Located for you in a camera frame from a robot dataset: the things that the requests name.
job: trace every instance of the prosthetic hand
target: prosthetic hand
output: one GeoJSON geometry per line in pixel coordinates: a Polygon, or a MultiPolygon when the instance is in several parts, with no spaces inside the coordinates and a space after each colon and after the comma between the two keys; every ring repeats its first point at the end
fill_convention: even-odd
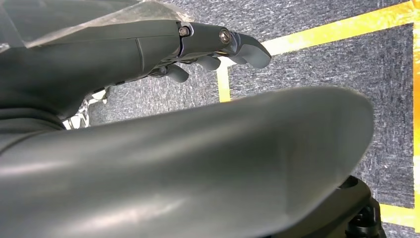
{"type": "Polygon", "coordinates": [[[0,237],[385,237],[369,188],[348,177],[373,133],[365,97],[289,89],[66,131],[61,121],[106,86],[183,82],[176,63],[214,70],[218,57],[262,68],[270,55],[250,36],[181,20],[85,24],[28,42],[16,29],[31,21],[9,21],[23,2],[90,3],[1,6],[0,237]]]}

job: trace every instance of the gray carpet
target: gray carpet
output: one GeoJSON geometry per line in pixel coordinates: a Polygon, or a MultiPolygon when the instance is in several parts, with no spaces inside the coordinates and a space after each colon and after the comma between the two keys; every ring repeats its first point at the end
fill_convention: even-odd
{"type": "MultiPolygon", "coordinates": [[[[390,6],[402,0],[166,0],[198,22],[220,24],[261,41],[390,6]]],[[[332,84],[366,94],[375,108],[372,147],[354,172],[381,203],[413,208],[412,25],[275,56],[263,70],[230,68],[232,97],[285,87],[332,84]]],[[[108,104],[90,108],[93,124],[217,103],[214,72],[187,65],[177,84],[147,78],[112,88],[108,104]]],[[[384,225],[390,238],[417,237],[414,229],[384,225]]]]}

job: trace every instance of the plastic wrap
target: plastic wrap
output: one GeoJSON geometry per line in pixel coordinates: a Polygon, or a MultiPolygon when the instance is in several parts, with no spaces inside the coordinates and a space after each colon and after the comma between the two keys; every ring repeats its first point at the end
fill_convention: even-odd
{"type": "Polygon", "coordinates": [[[4,0],[0,53],[40,46],[88,27],[164,19],[193,21],[182,9],[153,0],[4,0]]]}

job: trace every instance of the yellow floor marking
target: yellow floor marking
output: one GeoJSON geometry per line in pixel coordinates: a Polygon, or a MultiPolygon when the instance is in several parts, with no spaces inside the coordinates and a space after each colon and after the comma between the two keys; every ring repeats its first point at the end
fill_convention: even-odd
{"type": "MultiPolygon", "coordinates": [[[[382,8],[376,11],[368,12],[355,17],[336,21],[323,26],[315,27],[309,30],[297,32],[291,35],[272,39],[263,43],[272,56],[286,52],[296,51],[311,46],[321,45],[333,41],[343,40],[350,37],[363,35],[370,32],[384,30],[408,23],[420,22],[418,10],[420,0],[407,1],[394,6],[382,8]]],[[[414,24],[414,39],[420,30],[417,24],[414,24]]],[[[229,102],[229,72],[228,67],[235,63],[227,58],[222,58],[220,68],[217,70],[217,82],[219,88],[220,102],[229,102]]],[[[416,80],[420,74],[420,52],[414,51],[413,67],[413,97],[414,104],[420,103],[420,83],[416,80]]],[[[414,176],[415,176],[415,209],[403,208],[381,204],[381,214],[384,222],[394,223],[401,226],[416,228],[420,232],[420,109],[413,107],[413,117],[418,118],[418,123],[414,120],[414,176]]]]}
{"type": "MultiPolygon", "coordinates": [[[[291,35],[272,39],[263,43],[272,56],[296,51],[303,48],[321,45],[333,41],[379,31],[395,26],[413,23],[417,14],[412,1],[382,8],[362,15],[350,17],[323,26],[315,27],[291,35]]],[[[217,70],[220,102],[230,101],[229,75],[225,67],[235,63],[222,58],[222,64],[217,70]]]]}
{"type": "Polygon", "coordinates": [[[381,204],[382,222],[388,222],[400,226],[414,227],[416,214],[414,209],[381,204]]]}
{"type": "Polygon", "coordinates": [[[420,232],[420,21],[413,26],[413,171],[416,232],[420,232]]]}

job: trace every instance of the screw head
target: screw head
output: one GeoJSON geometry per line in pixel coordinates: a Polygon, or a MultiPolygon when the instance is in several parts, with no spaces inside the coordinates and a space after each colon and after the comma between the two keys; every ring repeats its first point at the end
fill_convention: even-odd
{"type": "Polygon", "coordinates": [[[224,44],[229,44],[230,43],[230,32],[226,29],[222,29],[220,31],[220,40],[222,41],[222,43],[224,44]]]}
{"type": "Polygon", "coordinates": [[[183,26],[179,28],[178,30],[180,36],[189,36],[190,35],[190,29],[188,27],[183,26]]]}

